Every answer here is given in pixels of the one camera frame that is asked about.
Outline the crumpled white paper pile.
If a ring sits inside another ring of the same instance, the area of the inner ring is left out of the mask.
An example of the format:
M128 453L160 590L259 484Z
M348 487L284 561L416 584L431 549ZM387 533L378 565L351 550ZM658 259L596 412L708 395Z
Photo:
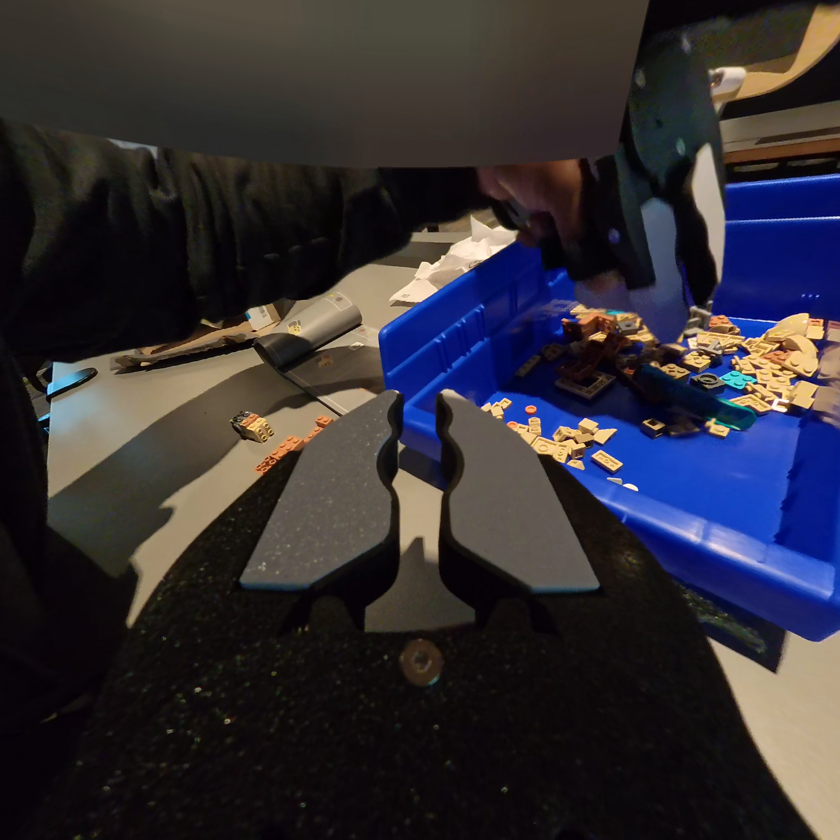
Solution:
M500 226L491 212L482 212L442 226L440 234L415 234L404 256L418 263L410 282L389 299L392 307L410 308L478 267L511 245L516 234Z

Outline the torn brown cardboard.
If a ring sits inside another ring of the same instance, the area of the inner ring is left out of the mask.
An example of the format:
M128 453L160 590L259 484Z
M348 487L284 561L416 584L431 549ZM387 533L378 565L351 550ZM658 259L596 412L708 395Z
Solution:
M285 317L296 302L279 299L273 303L282 306ZM187 339L148 345L119 353L111 358L109 368L112 372L128 373L211 351L238 350L249 346L273 328L254 332L249 327L245 315L241 318L229 318L218 322L202 320L199 328Z

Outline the green long toy brick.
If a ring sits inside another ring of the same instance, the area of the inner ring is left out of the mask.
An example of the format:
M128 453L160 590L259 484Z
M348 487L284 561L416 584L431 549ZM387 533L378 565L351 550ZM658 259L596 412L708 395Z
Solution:
M746 406L737 405L697 386L678 381L663 370L648 364L638 368L633 378L637 384L652 391L667 404L704 421L746 431L758 418L757 414Z

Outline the person's left hand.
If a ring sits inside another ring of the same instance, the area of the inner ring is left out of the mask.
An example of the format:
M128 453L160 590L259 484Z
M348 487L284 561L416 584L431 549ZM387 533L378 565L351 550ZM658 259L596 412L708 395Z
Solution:
M583 173L579 160L505 164L476 169L479 189L499 203L514 202L529 215L517 240L538 247L558 236L562 246L577 245L585 230Z

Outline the person's dark clothing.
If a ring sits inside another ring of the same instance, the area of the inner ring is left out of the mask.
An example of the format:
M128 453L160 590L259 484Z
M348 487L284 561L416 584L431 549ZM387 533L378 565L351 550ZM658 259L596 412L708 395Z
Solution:
M98 683L128 629L137 583L112 578L47 522L44 439L1 350L1 731L10 737Z

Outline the wooden background desk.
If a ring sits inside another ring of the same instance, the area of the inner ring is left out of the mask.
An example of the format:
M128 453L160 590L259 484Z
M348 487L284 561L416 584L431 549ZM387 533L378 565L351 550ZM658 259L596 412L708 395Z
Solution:
M839 152L839 101L721 121L724 161L768 166L822 160Z

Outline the person's left forearm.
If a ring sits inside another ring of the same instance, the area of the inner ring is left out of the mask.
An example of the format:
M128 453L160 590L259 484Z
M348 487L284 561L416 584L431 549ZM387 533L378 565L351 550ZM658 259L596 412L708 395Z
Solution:
M489 206L473 170L341 169L1 126L2 340L75 362L314 298Z

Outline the blue plastic bin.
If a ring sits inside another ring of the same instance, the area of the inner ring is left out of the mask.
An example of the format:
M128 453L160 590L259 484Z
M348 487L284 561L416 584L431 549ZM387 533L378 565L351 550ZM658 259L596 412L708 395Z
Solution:
M728 186L724 278L713 312L746 338L796 313L838 320L837 174ZM402 442L440 458L435 402L451 389L478 405L511 399L542 430L590 417L617 427L605 451L637 492L588 465L573 477L600 498L672 575L787 631L838 631L838 429L812 412L770 411L725 438L646 436L658 414L615 381L591 402L554 386L559 364L516 370L551 341L575 305L571 281L510 245L406 311L380 333L385 386L404 394Z

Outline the pile of small toy bricks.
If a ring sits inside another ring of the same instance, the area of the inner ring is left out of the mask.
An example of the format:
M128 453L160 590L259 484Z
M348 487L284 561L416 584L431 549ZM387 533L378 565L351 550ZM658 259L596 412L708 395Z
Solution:
M735 321L697 310L674 343L661 343L633 311L579 304L562 318L560 336L545 343L498 387L480 409L519 434L536 452L574 469L585 461L614 483L636 465L688 475L671 451L690 444L709 459L722 440L769 434L772 417L813 415L838 422L838 322L806 314L772 323L754 335ZM704 421L637 384L642 365L752 409L746 431Z

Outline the black glossy object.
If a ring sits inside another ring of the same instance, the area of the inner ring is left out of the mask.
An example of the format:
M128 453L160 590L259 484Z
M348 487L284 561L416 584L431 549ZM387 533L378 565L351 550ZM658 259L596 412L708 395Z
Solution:
M58 380L51 381L47 384L45 391L45 399L50 405L54 399L63 396L78 387L87 384L98 375L98 370L93 367L87 367L70 374L60 377ZM48 436L50 424L50 410L47 410L43 415L38 417L38 425L41 431Z

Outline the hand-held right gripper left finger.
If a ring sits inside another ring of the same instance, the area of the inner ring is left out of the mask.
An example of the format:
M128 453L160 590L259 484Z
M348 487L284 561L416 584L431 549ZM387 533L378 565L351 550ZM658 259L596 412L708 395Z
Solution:
M385 592L396 580L393 480L403 396L384 391L302 450L240 576L246 590Z

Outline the grey instruction booklet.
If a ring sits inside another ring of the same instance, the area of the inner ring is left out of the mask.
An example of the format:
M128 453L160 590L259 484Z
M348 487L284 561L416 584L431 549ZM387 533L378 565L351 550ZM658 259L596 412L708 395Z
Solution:
M330 293L255 341L260 359L337 415L385 390L379 331L345 295Z

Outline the orange toy brick assembly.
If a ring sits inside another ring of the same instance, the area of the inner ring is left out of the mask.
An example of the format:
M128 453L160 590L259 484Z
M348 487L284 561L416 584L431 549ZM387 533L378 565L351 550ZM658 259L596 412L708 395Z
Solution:
M280 445L271 451L266 457L262 458L255 467L255 472L264 475L273 466L277 465L285 457L301 452L316 436L318 436L323 429L334 423L335 418L329 416L318 416L316 418L316 425L305 437L298 437L290 435L286 437Z

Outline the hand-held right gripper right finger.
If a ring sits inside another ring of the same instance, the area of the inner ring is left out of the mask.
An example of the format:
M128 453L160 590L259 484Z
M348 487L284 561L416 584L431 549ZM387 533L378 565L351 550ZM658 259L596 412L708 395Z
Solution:
M596 592L599 581L540 456L457 392L437 394L442 501L439 567L470 561L530 595Z

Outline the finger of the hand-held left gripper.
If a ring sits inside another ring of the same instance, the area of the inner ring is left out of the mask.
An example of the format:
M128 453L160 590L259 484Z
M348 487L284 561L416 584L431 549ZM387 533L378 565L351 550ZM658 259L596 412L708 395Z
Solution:
M574 298L589 309L632 312L634 304L619 272L603 272L574 282Z
M641 214L654 285L631 290L629 300L657 341L675 342L689 319L686 283L676 256L676 219L659 198L647 200Z

